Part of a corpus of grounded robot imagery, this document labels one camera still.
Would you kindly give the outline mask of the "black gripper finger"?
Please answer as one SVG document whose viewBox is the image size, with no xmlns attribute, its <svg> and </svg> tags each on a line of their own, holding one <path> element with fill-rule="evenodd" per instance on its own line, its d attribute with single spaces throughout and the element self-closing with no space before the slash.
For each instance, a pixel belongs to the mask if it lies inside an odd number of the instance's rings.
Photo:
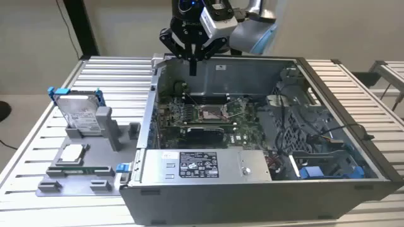
<svg viewBox="0 0 404 227">
<path fill-rule="evenodd" d="M 208 60 L 226 44 L 226 38 L 214 39 L 206 47 L 202 47 L 201 44 L 196 44 L 194 53 L 193 53 L 193 76 L 197 73 L 197 62 Z"/>
<path fill-rule="evenodd" d="M 173 32 L 170 28 L 161 29 L 158 40 L 178 59 L 186 60 L 189 62 L 189 75 L 193 76 L 193 54 L 190 45 L 185 45 L 185 48 L 180 46 L 180 44 L 173 39 Z"/>
</svg>

